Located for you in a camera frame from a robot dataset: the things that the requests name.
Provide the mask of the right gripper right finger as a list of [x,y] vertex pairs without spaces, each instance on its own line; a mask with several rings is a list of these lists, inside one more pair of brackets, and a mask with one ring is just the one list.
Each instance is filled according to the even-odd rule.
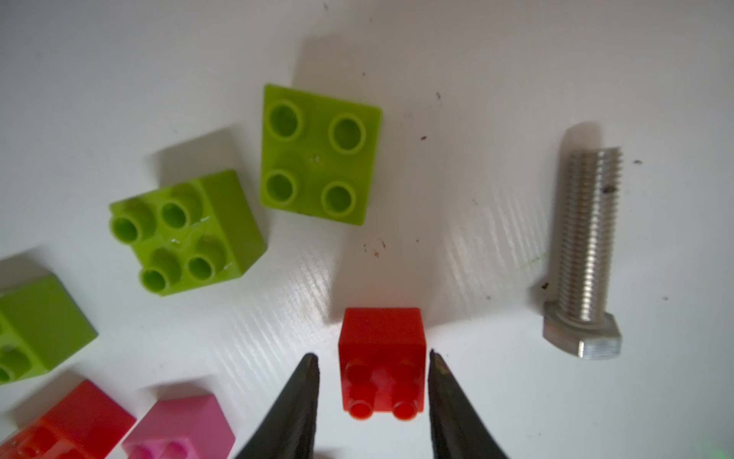
[[435,350],[429,353],[427,384],[435,458],[508,458],[472,407],[442,355]]

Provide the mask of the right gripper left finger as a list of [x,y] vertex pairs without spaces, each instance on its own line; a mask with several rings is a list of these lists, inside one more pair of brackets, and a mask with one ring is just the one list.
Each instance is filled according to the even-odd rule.
[[240,458],[314,458],[320,386],[318,357],[307,353],[298,363]]

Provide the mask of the pink lego brick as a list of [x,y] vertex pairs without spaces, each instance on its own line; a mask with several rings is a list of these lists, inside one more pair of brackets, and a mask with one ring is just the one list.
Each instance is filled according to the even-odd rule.
[[122,441],[129,458],[229,456],[235,436],[212,394],[158,401]]

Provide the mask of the small red lego brick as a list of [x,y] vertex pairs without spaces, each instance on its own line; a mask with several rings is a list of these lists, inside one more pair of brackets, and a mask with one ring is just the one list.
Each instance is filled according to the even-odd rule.
[[343,409],[364,421],[424,411],[427,344],[418,308],[348,308],[338,341]]

